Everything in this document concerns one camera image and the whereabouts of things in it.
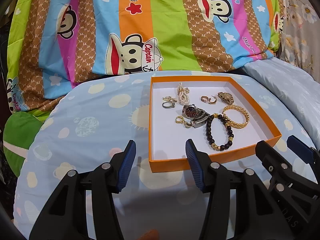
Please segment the small gold huggie earring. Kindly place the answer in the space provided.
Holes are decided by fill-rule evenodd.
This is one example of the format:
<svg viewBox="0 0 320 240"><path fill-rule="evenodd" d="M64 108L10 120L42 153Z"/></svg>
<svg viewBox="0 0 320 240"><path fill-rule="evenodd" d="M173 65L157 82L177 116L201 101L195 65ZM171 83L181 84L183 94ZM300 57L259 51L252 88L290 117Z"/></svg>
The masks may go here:
<svg viewBox="0 0 320 240"><path fill-rule="evenodd" d="M175 122L177 124L183 124L184 127L186 127L186 128L191 128L193 126L193 124L191 122L185 121L184 117L181 115L176 117Z"/></svg>

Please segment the green cushion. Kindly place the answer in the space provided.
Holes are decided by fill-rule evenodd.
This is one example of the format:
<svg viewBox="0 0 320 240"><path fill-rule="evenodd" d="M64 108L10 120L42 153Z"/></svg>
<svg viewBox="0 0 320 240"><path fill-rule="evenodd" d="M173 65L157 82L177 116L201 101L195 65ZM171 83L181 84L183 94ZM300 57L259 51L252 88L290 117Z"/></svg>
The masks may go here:
<svg viewBox="0 0 320 240"><path fill-rule="evenodd" d="M29 147L49 115L50 111L32 110L15 112L8 118L3 132L3 150L16 177L20 176Z"/></svg>

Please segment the grey floral fabric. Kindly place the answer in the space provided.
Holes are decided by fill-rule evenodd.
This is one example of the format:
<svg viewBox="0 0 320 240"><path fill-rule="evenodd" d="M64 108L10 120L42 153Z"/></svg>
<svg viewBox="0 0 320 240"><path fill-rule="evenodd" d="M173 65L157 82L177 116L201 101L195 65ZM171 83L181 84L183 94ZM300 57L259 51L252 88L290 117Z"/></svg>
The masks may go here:
<svg viewBox="0 0 320 240"><path fill-rule="evenodd" d="M319 82L319 16L309 0L283 0L284 30L279 58Z"/></svg>

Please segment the orange shallow cardboard box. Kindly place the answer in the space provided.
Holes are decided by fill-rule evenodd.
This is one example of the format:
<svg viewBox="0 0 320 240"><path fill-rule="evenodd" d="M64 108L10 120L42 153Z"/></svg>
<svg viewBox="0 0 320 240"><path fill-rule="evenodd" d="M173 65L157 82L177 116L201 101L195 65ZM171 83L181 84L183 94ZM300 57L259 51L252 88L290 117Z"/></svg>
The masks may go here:
<svg viewBox="0 0 320 240"><path fill-rule="evenodd" d="M205 125L186 128L175 119L182 116L182 108L177 102L164 101L172 96L178 100L179 83L189 88L189 105L194 104L210 114ZM236 129L227 123L222 115L228 106L218 92L227 92L234 98L233 105L241 106L250 116L248 125ZM201 96L216 96L214 105L204 103ZM196 148L209 155L212 161L227 163L254 154L260 141L274 146L281 132L274 122L233 78L226 76L163 76L152 77L149 105L149 164L152 172L174 172L188 170L185 142L192 139Z"/></svg>

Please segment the colourful monkey cartoon quilt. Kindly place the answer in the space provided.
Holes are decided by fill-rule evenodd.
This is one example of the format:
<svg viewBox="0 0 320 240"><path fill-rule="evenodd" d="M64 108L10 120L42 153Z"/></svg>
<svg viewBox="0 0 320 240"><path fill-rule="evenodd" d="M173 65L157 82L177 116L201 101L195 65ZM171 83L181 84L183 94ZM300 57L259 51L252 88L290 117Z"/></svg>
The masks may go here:
<svg viewBox="0 0 320 240"><path fill-rule="evenodd" d="M9 109L50 111L105 75L228 72L271 58L283 21L283 0L17 0Z"/></svg>

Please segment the silver black-dial wristwatch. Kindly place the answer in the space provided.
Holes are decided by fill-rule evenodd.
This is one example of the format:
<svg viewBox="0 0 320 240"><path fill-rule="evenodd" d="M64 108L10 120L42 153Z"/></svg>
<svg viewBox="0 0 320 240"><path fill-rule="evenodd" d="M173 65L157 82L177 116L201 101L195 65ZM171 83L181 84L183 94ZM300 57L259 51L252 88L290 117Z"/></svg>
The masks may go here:
<svg viewBox="0 0 320 240"><path fill-rule="evenodd" d="M192 104L183 106L182 116L186 119L184 121L185 127L199 128L206 124L210 114Z"/></svg>

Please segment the pearl bear brooch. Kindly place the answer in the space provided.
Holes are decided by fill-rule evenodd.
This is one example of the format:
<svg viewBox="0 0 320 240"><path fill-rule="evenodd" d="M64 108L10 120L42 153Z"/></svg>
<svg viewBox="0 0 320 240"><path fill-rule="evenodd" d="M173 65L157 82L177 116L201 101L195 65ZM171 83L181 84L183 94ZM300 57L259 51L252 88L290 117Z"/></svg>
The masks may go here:
<svg viewBox="0 0 320 240"><path fill-rule="evenodd" d="M189 99L190 90L187 87L184 87L182 83L179 83L177 88L177 96L178 96L178 103L180 105L188 105L190 102Z"/></svg>

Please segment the gold braided bangle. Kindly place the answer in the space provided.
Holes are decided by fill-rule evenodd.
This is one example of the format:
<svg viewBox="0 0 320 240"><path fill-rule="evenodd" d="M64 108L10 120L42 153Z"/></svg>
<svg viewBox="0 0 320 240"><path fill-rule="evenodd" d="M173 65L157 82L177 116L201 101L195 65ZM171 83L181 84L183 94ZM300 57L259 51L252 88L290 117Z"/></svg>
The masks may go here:
<svg viewBox="0 0 320 240"><path fill-rule="evenodd" d="M249 113L244 108L237 105L229 105L224 107L222 110L222 115L227 120L227 123L236 129L245 128L250 120Z"/></svg>

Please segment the gold hoop earring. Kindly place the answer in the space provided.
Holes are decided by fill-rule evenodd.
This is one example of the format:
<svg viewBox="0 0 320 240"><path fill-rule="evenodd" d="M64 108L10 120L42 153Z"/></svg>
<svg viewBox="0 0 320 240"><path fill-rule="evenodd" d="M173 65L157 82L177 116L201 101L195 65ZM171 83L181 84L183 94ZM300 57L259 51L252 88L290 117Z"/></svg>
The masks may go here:
<svg viewBox="0 0 320 240"><path fill-rule="evenodd" d="M171 101L171 102L177 102L176 98L173 98L172 96L165 96L163 97L164 101Z"/></svg>
<svg viewBox="0 0 320 240"><path fill-rule="evenodd" d="M210 105L214 105L217 102L217 98L216 96L201 96L200 100L204 103L210 104Z"/></svg>

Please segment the pale blue satin blanket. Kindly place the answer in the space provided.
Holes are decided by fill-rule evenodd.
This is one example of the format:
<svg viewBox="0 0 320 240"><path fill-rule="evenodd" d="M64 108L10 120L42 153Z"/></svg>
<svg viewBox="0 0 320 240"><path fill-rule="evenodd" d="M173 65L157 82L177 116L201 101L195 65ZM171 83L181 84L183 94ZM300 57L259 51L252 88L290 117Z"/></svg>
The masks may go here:
<svg viewBox="0 0 320 240"><path fill-rule="evenodd" d="M319 83L304 70L276 57L247 63L244 71L292 112L319 149Z"/></svg>

